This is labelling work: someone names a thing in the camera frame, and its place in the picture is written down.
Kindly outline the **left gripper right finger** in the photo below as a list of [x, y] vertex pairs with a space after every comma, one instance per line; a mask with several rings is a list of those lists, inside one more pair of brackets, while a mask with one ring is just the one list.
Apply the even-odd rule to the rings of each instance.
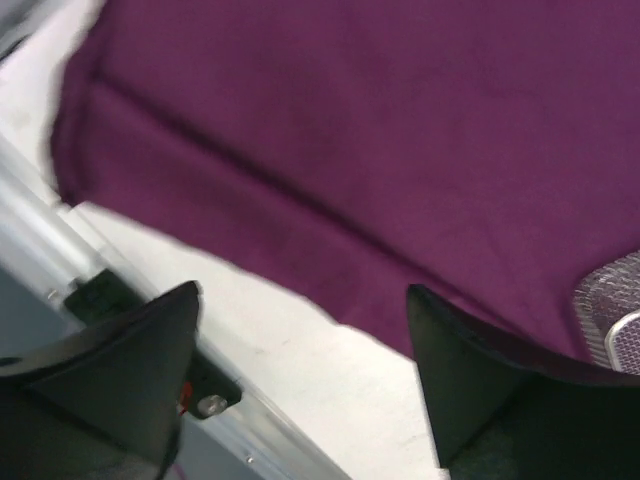
[[451, 478], [638, 479], [638, 376], [533, 345], [421, 285], [409, 287], [407, 313]]

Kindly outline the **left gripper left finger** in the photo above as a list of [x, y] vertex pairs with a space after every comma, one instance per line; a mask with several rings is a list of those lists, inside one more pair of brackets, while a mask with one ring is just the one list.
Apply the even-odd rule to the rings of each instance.
[[179, 450], [199, 309], [189, 281], [3, 360], [2, 478], [164, 478]]

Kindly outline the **purple cloth wrap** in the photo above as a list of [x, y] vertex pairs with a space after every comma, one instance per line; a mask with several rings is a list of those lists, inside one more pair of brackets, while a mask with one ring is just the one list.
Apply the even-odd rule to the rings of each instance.
[[422, 284], [584, 361], [574, 288], [639, 247], [639, 5], [108, 1], [51, 156], [401, 353]]

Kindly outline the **metal mesh instrument tray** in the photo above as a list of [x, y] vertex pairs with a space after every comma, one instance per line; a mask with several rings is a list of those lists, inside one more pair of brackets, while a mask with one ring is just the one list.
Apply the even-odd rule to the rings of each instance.
[[628, 254], [583, 278], [573, 304], [594, 363], [637, 375], [639, 254]]

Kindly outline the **front aluminium rail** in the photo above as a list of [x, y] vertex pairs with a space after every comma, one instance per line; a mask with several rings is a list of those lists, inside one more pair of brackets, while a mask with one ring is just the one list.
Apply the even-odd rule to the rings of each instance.
[[[76, 278], [87, 280], [110, 269], [138, 290], [145, 304], [181, 285], [158, 291], [73, 212], [46, 200], [45, 190], [27, 162], [3, 145], [1, 363], [92, 326], [62, 305]], [[178, 400], [182, 420], [179, 450], [162, 479], [343, 478], [342, 469], [200, 336], [198, 289], [194, 351], [202, 350], [229, 374], [241, 387], [242, 399], [204, 420], [182, 413]]]

